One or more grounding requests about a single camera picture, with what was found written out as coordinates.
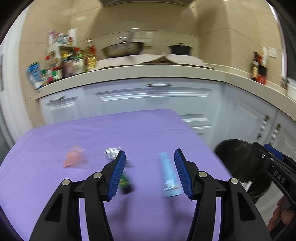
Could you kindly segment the person's right hand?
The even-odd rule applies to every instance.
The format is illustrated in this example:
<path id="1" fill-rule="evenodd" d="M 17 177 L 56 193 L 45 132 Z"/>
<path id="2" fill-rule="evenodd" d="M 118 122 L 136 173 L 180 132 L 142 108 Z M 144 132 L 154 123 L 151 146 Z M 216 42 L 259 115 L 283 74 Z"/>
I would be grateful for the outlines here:
<path id="1" fill-rule="evenodd" d="M 271 232 L 275 226 L 276 221 L 280 218 L 284 225 L 289 225 L 289 223 L 292 221 L 293 217 L 295 216 L 295 212 L 292 210 L 281 210 L 283 207 L 283 203 L 287 201 L 287 198 L 285 196 L 281 197 L 281 199 L 277 203 L 277 208 L 273 212 L 273 216 L 270 219 L 267 229 L 269 232 Z"/>

